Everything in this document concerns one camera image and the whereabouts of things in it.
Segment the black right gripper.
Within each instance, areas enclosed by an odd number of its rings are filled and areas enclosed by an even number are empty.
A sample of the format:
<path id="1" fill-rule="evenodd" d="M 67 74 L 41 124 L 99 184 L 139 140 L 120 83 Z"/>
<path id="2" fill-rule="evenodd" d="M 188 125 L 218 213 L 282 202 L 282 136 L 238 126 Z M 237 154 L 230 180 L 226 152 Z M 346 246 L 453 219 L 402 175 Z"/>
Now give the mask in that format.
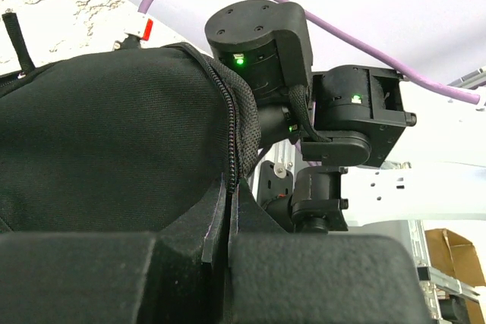
<path id="1" fill-rule="evenodd" d="M 299 123 L 288 105 L 260 105 L 258 118 L 261 129 L 260 149 L 284 140 L 289 140 L 292 145 L 298 142 Z"/>

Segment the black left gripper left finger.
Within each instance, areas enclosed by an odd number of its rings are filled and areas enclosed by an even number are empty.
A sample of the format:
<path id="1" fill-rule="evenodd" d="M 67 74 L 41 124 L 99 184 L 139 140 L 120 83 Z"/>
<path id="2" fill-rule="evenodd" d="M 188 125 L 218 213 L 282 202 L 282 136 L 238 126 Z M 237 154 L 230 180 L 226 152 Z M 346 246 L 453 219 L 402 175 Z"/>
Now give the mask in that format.
<path id="1" fill-rule="evenodd" d="M 217 323 L 226 192 L 159 233 L 5 233 L 3 323 Z"/>

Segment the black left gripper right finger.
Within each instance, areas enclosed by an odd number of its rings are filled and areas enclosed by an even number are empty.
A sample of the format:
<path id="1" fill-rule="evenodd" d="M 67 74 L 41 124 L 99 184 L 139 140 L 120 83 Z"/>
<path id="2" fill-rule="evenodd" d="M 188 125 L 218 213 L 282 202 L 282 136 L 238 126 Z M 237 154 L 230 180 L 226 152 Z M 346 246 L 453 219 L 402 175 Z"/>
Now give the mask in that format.
<path id="1" fill-rule="evenodd" d="M 409 253 L 380 235 L 290 234 L 241 182 L 232 202 L 234 323 L 430 323 Z"/>

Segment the black student backpack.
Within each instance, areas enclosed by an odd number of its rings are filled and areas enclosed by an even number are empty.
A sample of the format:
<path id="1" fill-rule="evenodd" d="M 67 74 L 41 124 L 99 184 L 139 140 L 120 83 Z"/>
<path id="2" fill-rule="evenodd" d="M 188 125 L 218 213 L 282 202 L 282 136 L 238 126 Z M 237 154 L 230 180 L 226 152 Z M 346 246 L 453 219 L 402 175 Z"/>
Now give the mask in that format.
<path id="1" fill-rule="evenodd" d="M 1 230 L 159 231 L 211 185 L 232 193 L 261 139 L 250 87 L 185 42 L 1 78 Z"/>

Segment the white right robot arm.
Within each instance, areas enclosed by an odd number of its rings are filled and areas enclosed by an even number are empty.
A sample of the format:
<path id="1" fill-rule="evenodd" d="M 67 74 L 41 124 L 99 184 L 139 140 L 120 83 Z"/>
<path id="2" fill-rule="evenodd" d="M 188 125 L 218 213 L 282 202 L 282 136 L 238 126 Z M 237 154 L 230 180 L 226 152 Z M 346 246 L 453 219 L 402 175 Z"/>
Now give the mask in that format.
<path id="1" fill-rule="evenodd" d="M 482 220 L 485 179 L 445 165 L 383 169 L 417 118 L 402 106 L 391 69 L 345 65 L 313 73 L 305 12 L 293 2 L 247 0 L 205 25 L 213 55 L 250 86 L 261 146 L 299 141 L 296 174 L 259 164 L 257 202 L 289 232 L 346 231 L 393 220 Z"/>

